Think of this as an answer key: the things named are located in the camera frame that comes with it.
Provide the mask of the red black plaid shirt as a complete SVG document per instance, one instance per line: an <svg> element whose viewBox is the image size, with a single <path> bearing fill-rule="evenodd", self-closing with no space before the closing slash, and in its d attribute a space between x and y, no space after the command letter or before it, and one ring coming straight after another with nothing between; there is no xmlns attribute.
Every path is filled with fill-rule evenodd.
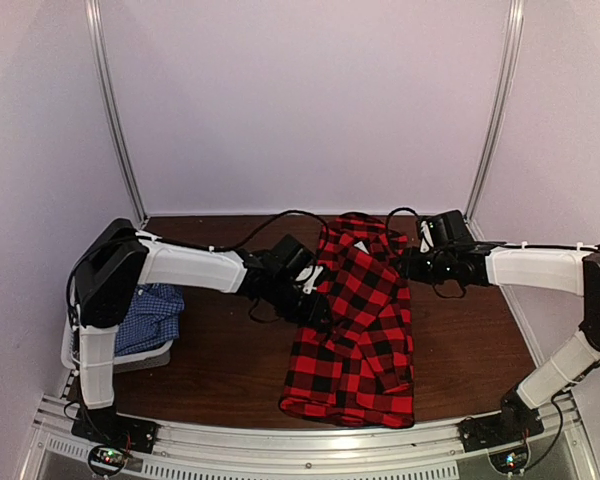
<svg viewBox="0 0 600 480"><path fill-rule="evenodd" d="M414 425L411 292L398 271L408 238L347 213L319 236L330 320L297 330L279 400L292 417L344 427Z"/></svg>

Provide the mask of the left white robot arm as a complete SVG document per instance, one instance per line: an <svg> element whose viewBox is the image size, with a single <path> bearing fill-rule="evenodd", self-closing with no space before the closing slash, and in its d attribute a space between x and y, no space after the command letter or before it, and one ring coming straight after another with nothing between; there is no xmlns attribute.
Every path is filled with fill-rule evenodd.
<svg viewBox="0 0 600 480"><path fill-rule="evenodd" d="M329 302L318 291L327 271L291 235L270 249L194 246L112 221L77 260L66 287L67 320L78 333L77 370L88 412L86 429L103 444L117 442L124 424L115 403L114 343L139 285L170 284L260 300L282 319L321 328Z"/></svg>

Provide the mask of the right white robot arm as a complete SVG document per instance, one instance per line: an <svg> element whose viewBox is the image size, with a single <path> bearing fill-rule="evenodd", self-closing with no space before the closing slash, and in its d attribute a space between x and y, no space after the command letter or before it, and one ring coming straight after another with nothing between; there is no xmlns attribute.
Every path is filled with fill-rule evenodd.
<svg viewBox="0 0 600 480"><path fill-rule="evenodd" d="M399 257L401 273L432 287L454 281L468 286L527 287L577 296L583 317L576 332L513 392L493 419L499 440L515 440L531 424L529 410L600 365L600 244L530 245L504 242L449 242L409 247Z"/></svg>

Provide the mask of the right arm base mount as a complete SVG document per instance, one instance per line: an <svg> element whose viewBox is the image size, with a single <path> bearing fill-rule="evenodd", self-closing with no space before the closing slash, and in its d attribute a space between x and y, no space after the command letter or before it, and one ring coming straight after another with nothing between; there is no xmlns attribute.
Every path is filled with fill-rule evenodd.
<svg viewBox="0 0 600 480"><path fill-rule="evenodd" d="M538 408L530 408L515 388L502 397L498 412L467 417L457 427L465 452L523 442L544 432Z"/></svg>

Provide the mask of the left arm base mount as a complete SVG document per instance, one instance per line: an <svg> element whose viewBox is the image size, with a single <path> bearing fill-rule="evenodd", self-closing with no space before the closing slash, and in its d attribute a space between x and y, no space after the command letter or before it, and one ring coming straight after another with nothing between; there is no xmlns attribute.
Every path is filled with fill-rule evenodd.
<svg viewBox="0 0 600 480"><path fill-rule="evenodd" d="M82 399L78 404L71 429L74 436L125 452L153 452L158 432L156 422L121 415L115 405L89 409Z"/></svg>

